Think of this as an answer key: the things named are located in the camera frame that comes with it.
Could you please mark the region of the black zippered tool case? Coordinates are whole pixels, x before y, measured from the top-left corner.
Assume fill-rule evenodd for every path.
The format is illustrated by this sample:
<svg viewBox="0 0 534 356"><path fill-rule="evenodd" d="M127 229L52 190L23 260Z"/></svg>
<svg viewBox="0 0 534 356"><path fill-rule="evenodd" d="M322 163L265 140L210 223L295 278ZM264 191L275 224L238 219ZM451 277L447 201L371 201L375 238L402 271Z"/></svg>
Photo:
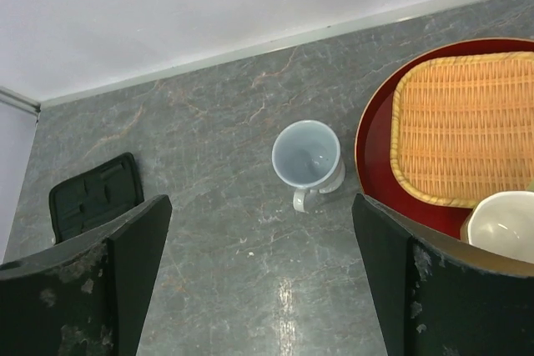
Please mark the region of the black zippered tool case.
<svg viewBox="0 0 534 356"><path fill-rule="evenodd" d="M50 190L48 205L55 243L99 227L143 202L133 154L112 158Z"/></svg>

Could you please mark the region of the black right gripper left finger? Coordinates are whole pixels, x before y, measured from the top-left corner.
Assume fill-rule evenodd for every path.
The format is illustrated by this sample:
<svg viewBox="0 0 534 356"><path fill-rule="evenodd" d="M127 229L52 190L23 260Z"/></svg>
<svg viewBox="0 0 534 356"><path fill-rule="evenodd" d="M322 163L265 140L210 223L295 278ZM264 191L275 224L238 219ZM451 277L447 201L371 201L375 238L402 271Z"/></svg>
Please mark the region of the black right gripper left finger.
<svg viewBox="0 0 534 356"><path fill-rule="evenodd" d="M3 355L134 355L172 215L158 195L1 266Z"/></svg>

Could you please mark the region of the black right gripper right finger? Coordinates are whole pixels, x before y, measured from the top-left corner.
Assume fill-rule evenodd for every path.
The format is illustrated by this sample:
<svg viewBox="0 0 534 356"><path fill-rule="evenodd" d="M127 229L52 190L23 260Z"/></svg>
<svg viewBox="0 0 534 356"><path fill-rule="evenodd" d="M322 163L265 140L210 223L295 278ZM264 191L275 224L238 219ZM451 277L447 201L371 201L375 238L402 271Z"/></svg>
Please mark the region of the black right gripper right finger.
<svg viewBox="0 0 534 356"><path fill-rule="evenodd" d="M533 266L359 193L355 236L389 355L531 355Z"/></svg>

